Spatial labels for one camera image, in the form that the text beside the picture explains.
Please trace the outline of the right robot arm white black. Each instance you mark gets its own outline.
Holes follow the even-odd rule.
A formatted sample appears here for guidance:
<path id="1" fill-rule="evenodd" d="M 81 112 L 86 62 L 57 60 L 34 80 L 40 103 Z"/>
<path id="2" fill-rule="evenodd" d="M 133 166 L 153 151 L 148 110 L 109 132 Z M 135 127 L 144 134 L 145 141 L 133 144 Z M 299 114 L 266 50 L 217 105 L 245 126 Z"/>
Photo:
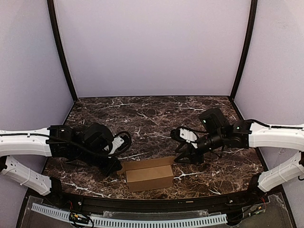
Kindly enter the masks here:
<path id="1" fill-rule="evenodd" d="M 254 175 L 247 191 L 264 195 L 304 174 L 304 126 L 273 125 L 249 119 L 230 124 L 219 108 L 211 108 L 199 115 L 204 136 L 199 131 L 179 126 L 171 130 L 171 138 L 179 142 L 175 163 L 202 164 L 204 154 L 220 148 L 249 149 L 274 147 L 296 150 L 296 154 L 278 166 Z"/>

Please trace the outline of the brown cardboard box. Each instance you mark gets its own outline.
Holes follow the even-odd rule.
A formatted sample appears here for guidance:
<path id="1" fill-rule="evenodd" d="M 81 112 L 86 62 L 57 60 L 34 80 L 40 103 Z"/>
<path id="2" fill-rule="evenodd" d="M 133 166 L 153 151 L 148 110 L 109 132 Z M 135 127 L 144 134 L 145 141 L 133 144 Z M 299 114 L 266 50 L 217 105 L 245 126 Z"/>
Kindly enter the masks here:
<path id="1" fill-rule="evenodd" d="M 130 192 L 157 190 L 173 186 L 174 156 L 122 163 L 118 175 L 124 174 Z"/>

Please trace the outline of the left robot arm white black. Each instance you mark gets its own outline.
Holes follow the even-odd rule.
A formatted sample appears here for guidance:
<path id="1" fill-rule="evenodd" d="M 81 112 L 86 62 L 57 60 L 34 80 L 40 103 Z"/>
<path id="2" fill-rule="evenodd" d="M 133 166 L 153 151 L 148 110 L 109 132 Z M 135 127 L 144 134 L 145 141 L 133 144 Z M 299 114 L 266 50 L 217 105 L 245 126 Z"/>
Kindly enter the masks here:
<path id="1" fill-rule="evenodd" d="M 100 169 L 103 175 L 121 169 L 117 155 L 130 147 L 128 133 L 113 135 L 105 125 L 94 123 L 86 129 L 52 125 L 31 131 L 0 132 L 0 173 L 42 196 L 61 194 L 61 181 L 39 174 L 17 161 L 15 155 L 39 155 L 79 160 Z"/>

